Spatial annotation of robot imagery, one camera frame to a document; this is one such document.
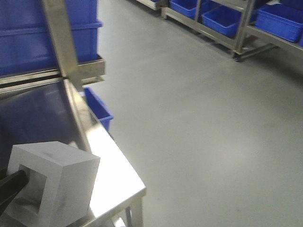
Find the table leg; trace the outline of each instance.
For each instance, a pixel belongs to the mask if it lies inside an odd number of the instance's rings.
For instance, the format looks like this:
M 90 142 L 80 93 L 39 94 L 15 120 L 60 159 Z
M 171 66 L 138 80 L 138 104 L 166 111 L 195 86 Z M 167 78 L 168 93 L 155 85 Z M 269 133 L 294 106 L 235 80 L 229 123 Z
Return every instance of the table leg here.
M 127 227 L 143 227 L 142 199 L 131 204 L 126 209 Z

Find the black object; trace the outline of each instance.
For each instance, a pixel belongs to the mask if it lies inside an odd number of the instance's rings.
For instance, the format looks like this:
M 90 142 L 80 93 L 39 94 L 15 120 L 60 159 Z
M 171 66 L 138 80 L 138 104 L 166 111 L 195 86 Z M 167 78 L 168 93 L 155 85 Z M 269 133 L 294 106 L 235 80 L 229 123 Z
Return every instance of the black object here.
M 0 216 L 15 196 L 27 185 L 28 178 L 23 170 L 6 176 L 7 169 L 0 170 Z

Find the shelf caster wheel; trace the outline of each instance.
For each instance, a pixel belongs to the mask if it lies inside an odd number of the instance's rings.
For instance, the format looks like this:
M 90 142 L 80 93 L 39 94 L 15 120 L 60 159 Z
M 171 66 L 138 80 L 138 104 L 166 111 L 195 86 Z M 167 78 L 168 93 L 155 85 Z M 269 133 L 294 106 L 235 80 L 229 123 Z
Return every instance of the shelf caster wheel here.
M 232 58 L 233 58 L 236 62 L 241 62 L 241 61 L 242 61 L 241 55 L 239 55 L 239 54 L 237 54 L 237 53 L 234 53 Z

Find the metal frame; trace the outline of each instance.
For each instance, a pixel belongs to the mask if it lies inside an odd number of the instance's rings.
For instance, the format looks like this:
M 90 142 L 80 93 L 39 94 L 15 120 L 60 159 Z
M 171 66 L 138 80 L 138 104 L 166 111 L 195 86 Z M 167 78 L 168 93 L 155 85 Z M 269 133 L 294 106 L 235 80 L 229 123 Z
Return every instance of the metal frame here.
M 95 227 L 125 210 L 128 227 L 143 227 L 142 197 L 146 187 L 108 132 L 87 106 L 82 84 L 101 81 L 105 61 L 79 64 L 64 0 L 41 0 L 59 69 L 6 75 L 0 79 L 0 100 L 41 86 L 63 83 L 73 121 L 82 140 L 78 148 L 101 158 L 87 216 L 70 226 Z M 5 217 L 5 227 L 17 227 Z
M 243 1 L 243 0 L 214 0 L 214 1 L 241 12 L 242 13 L 241 24 L 243 24 L 243 21 L 249 20 L 247 18 L 250 15 L 248 15 L 246 12 L 247 5 L 248 5 L 247 1 Z M 193 30 L 207 36 L 208 38 L 211 38 L 212 40 L 220 43 L 221 45 L 229 48 L 230 50 L 234 50 L 238 43 L 238 39 L 242 37 L 243 31 L 241 29 L 239 29 L 236 37 L 234 39 L 231 39 L 231 38 L 228 38 L 214 30 L 204 26 L 202 23 L 199 22 L 201 4 L 202 4 L 202 1 L 198 0 L 197 6 L 196 6 L 197 11 L 196 11 L 196 16 L 195 16 L 194 20 L 174 11 L 173 9 L 171 9 L 169 7 L 163 7 L 161 14 L 164 19 L 166 19 L 167 16 L 169 16 L 169 17 L 175 19 L 176 21 L 192 28 Z
M 151 0 L 137 0 L 137 1 L 153 10 L 158 10 L 161 7 L 167 6 L 168 3 L 168 0 L 159 0 L 157 2 L 153 2 Z
M 95 61 L 87 61 L 80 63 L 78 67 L 82 84 L 86 85 L 103 81 L 101 76 L 105 75 L 105 65 L 106 62 L 101 57 L 99 57 L 99 59 Z M 38 81 L 40 81 L 40 83 L 43 83 L 44 80 L 46 81 L 48 79 L 55 78 L 62 78 L 60 70 L 55 68 L 9 74 L 6 75 L 5 78 L 0 79 L 0 88 L 15 86 L 17 84 L 28 84 Z
M 235 59 L 235 61 L 241 61 L 242 59 L 252 56 L 254 54 L 270 50 L 275 47 L 273 44 L 276 44 L 277 46 L 284 46 L 287 47 L 288 49 L 292 48 L 294 49 L 293 52 L 297 51 L 298 49 L 301 49 L 298 45 L 293 45 L 292 43 L 288 43 L 285 41 L 283 41 L 282 43 L 279 42 L 277 44 L 277 39 L 273 41 L 272 35 L 264 34 L 264 32 L 261 32 L 260 30 L 257 30 L 256 28 L 250 26 L 250 17 L 254 9 L 255 0 L 246 0 L 246 1 L 213 0 L 213 1 L 241 12 L 239 29 L 234 39 L 228 38 L 200 23 L 199 18 L 200 18 L 201 0 L 197 1 L 197 6 L 196 6 L 197 11 L 194 20 L 172 10 L 169 7 L 163 7 L 161 11 L 161 15 L 164 19 L 166 19 L 167 16 L 171 17 L 176 21 L 218 42 L 219 44 L 229 48 L 233 52 L 233 58 Z M 247 46 L 251 41 L 254 41 L 256 39 L 256 36 L 257 38 L 258 36 L 263 37 L 264 40 L 270 42 L 270 44 L 244 51 L 243 47 Z

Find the metal post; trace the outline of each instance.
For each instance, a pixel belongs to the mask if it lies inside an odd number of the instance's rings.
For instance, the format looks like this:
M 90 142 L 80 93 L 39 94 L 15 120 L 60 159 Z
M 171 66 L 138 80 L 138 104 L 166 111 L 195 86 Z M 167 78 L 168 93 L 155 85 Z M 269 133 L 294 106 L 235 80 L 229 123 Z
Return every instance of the metal post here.
M 248 0 L 246 9 L 242 12 L 239 31 L 236 37 L 236 45 L 234 48 L 234 52 L 237 54 L 241 54 L 242 52 L 246 35 L 245 29 L 246 26 L 250 23 L 250 17 L 255 6 L 255 1 L 256 0 Z
M 78 92 L 83 92 L 65 1 L 42 0 L 42 4 L 61 74 L 69 78 Z
M 201 2 L 202 2 L 202 0 L 198 0 L 198 1 L 197 1 L 197 9 L 196 9 L 196 16 L 195 16 L 195 21 L 196 21 L 196 22 L 199 20 Z

